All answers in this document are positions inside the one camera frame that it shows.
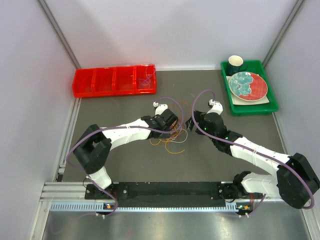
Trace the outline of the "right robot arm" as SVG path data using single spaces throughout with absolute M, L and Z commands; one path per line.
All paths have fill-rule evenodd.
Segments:
M 186 121 L 189 131 L 209 137 L 222 153 L 242 159 L 267 174 L 243 171 L 232 182 L 233 198 L 245 198 L 250 193 L 279 197 L 289 206 L 302 209 L 320 188 L 320 180 L 307 158 L 300 154 L 287 155 L 253 143 L 243 135 L 228 130 L 221 113 L 223 107 L 211 100 L 210 110 L 194 110 Z

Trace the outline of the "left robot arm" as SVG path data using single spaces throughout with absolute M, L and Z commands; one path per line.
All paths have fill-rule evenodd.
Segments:
M 166 104 L 155 103 L 155 115 L 143 116 L 133 122 L 116 127 L 102 128 L 90 125 L 72 149 L 72 153 L 96 186 L 102 198 L 109 198 L 114 191 L 105 163 L 113 149 L 148 139 L 165 139 L 178 123 L 178 116 Z

